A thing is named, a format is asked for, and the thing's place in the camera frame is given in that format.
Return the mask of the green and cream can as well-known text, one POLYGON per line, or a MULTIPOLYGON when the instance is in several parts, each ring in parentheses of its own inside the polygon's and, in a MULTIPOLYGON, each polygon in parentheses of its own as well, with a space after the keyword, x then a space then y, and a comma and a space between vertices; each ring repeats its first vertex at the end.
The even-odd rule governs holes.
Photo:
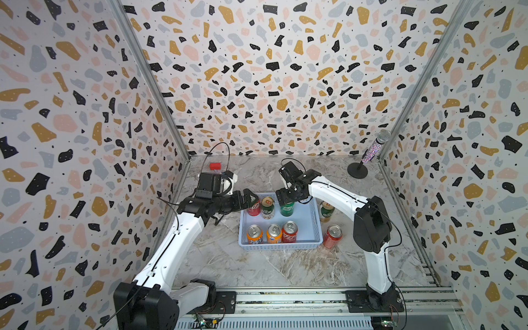
POLYGON ((274 217, 274 214, 275 214, 274 200, 271 197, 264 197, 261 200, 262 218, 270 220, 274 217))

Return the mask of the green soda can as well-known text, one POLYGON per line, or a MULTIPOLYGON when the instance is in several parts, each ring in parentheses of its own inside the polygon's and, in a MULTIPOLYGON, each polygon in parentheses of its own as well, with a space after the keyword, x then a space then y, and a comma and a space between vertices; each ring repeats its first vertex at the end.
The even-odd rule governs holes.
POLYGON ((291 217, 294 213, 294 206, 295 203, 285 203, 284 205, 280 206, 280 213, 283 217, 291 217))

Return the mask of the dark green beer can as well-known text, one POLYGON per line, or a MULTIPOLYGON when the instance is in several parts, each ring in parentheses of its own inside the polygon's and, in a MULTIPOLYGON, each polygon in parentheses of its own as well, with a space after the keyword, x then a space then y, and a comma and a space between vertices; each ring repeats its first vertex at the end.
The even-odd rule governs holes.
POLYGON ((319 209, 320 209, 320 221, 322 223, 329 222, 332 215, 334 214, 335 208, 327 202, 321 202, 319 209))

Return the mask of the red soda can front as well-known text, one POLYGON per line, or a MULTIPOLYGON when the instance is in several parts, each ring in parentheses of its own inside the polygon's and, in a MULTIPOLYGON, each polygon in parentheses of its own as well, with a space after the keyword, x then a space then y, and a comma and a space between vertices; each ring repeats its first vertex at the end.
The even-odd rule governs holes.
POLYGON ((296 243, 298 226, 293 221, 286 222, 282 227, 282 242, 296 243))

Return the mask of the red soda can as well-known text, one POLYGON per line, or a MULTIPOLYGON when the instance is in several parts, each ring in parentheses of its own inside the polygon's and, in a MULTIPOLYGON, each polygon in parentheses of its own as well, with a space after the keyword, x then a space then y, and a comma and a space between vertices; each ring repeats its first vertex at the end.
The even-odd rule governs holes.
POLYGON ((332 249, 342 239, 342 229, 339 225, 330 225, 324 234, 323 246, 332 249))
POLYGON ((293 221, 286 222, 282 227, 282 242, 296 243, 298 226, 293 221))

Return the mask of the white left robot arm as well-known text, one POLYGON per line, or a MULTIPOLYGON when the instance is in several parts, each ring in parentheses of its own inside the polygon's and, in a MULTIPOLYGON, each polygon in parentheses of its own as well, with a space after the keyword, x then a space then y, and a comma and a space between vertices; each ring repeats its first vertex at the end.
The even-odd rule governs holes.
POLYGON ((190 312, 209 312, 216 307, 216 284, 192 280, 173 290, 180 266, 193 242, 210 219, 246 210, 257 202, 251 190, 226 195, 197 193, 183 199, 175 221, 152 259, 132 283, 120 283, 114 292, 119 329, 174 329, 178 320, 190 312))

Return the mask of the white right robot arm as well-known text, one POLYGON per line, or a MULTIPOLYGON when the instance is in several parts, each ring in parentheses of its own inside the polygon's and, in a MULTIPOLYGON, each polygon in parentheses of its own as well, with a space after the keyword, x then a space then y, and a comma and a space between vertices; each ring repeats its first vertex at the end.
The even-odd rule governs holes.
POLYGON ((302 172, 294 162, 281 166, 279 174, 285 185, 276 191, 280 206, 313 197, 328 202, 352 220, 353 239, 364 251, 367 265, 366 304, 376 312, 395 306, 398 293, 387 258, 393 224, 382 199, 352 193, 316 170, 302 172))

